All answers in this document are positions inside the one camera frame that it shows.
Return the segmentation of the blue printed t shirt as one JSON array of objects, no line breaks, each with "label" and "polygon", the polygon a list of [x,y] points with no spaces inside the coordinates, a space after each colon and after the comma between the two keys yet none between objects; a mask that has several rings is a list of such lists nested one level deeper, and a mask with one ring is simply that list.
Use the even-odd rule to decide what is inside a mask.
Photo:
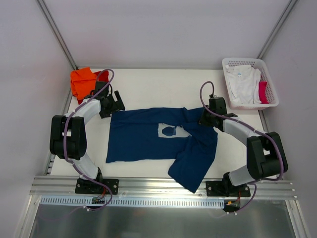
[{"label": "blue printed t shirt", "polygon": [[218,133],[199,124],[203,108],[150,108],[112,115],[107,163],[174,162],[168,175],[195,193],[215,160]]}]

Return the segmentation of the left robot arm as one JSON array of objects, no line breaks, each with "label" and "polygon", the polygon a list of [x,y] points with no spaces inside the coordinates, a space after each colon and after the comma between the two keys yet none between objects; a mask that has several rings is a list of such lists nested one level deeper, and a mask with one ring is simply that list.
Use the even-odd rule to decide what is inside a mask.
[{"label": "left robot arm", "polygon": [[75,111],[52,118],[50,152],[68,162],[78,173],[75,193],[118,193],[118,179],[103,178],[101,169],[87,153],[86,124],[94,116],[108,118],[113,113],[125,110],[118,91],[110,83],[96,82],[95,89],[86,96]]}]

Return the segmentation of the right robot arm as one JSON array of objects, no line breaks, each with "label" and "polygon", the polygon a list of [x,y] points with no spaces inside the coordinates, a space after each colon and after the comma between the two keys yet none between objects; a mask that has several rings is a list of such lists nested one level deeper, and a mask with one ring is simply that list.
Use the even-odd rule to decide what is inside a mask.
[{"label": "right robot arm", "polygon": [[227,172],[220,181],[206,183],[209,196],[249,197],[250,183],[280,178],[288,170],[281,138],[278,133],[265,133],[241,121],[234,113],[228,113],[222,97],[210,95],[200,124],[215,127],[246,146],[246,165]]}]

